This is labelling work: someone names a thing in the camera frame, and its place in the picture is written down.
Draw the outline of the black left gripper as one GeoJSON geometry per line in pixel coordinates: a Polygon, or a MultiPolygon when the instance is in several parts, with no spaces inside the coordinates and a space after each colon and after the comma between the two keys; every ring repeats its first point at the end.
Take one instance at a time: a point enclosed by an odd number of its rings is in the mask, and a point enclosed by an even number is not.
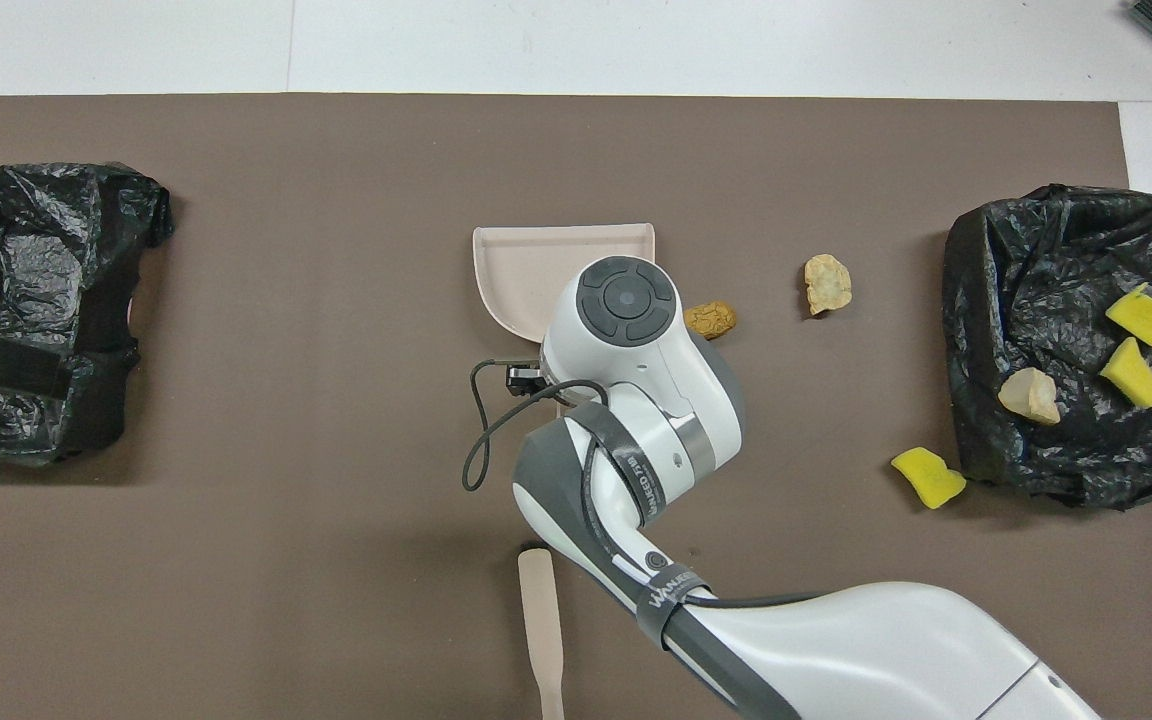
{"type": "Polygon", "coordinates": [[[65,400],[70,388],[67,359],[55,348],[0,338],[0,389],[65,400]]]}

